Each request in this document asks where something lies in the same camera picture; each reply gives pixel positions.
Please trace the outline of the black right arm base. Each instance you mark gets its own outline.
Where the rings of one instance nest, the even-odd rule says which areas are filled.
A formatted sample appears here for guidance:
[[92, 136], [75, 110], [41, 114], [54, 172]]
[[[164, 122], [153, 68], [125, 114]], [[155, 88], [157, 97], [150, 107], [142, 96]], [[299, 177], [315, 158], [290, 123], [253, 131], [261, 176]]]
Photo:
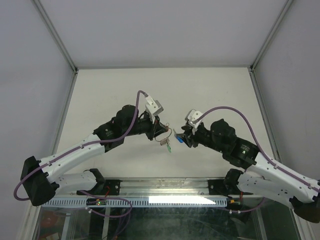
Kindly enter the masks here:
[[240, 190], [237, 185], [239, 184], [239, 177], [243, 174], [241, 170], [230, 169], [226, 176], [222, 179], [209, 179], [207, 180], [207, 188], [209, 195], [222, 195], [231, 198], [231, 195], [253, 195], [253, 193]]

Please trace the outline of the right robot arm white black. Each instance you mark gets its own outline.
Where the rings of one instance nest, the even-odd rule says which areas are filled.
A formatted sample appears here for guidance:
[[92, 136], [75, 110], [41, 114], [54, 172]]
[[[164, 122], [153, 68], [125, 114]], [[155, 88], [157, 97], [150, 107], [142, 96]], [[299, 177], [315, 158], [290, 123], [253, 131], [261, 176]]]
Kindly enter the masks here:
[[320, 182], [304, 176], [269, 158], [257, 145], [237, 137], [236, 131], [223, 119], [206, 129], [188, 124], [178, 136], [188, 147], [203, 145], [222, 154], [233, 165], [224, 178], [226, 192], [259, 195], [292, 209], [300, 218], [320, 221]]

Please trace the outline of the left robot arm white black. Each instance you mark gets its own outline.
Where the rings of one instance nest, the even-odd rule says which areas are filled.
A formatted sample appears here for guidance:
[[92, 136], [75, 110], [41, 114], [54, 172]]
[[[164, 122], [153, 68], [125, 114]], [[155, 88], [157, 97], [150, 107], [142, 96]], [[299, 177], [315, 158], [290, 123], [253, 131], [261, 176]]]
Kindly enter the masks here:
[[27, 199], [33, 206], [40, 206], [57, 193], [80, 190], [96, 195], [102, 193], [105, 180], [97, 169], [83, 173], [67, 172], [122, 145], [125, 137], [145, 134], [152, 141], [167, 132], [168, 128], [159, 118], [162, 111], [160, 105], [146, 105], [145, 111], [139, 114], [134, 105], [125, 105], [110, 121], [100, 125], [75, 146], [42, 159], [27, 158], [20, 177]]

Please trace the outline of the metal keyring with clips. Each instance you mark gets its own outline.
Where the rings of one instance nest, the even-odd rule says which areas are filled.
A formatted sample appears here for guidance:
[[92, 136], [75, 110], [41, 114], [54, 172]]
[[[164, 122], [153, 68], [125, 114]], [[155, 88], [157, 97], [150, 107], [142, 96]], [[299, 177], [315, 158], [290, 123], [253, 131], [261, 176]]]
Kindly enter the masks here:
[[165, 125], [166, 132], [161, 133], [159, 136], [155, 137], [155, 141], [159, 143], [160, 146], [165, 146], [170, 144], [170, 137], [173, 134], [173, 129], [170, 126], [170, 123], [166, 123]]

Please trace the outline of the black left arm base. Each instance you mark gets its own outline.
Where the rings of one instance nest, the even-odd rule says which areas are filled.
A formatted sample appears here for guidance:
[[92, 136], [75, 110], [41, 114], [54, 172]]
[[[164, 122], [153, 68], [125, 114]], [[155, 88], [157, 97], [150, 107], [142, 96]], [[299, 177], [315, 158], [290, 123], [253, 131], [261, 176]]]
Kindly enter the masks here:
[[85, 195], [86, 192], [95, 196], [118, 196], [120, 194], [121, 180], [104, 178], [97, 168], [85, 170], [83, 174], [89, 174], [93, 179], [93, 186], [89, 188], [82, 188], [76, 192], [77, 195]]

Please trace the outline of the key with blue tag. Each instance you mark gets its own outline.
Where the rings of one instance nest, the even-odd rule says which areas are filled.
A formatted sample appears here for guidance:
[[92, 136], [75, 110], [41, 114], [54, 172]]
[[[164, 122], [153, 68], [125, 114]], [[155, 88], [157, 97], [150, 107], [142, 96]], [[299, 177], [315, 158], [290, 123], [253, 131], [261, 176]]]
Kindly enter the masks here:
[[185, 142], [185, 135], [183, 133], [178, 133], [175, 129], [173, 129], [174, 137], [180, 142]]

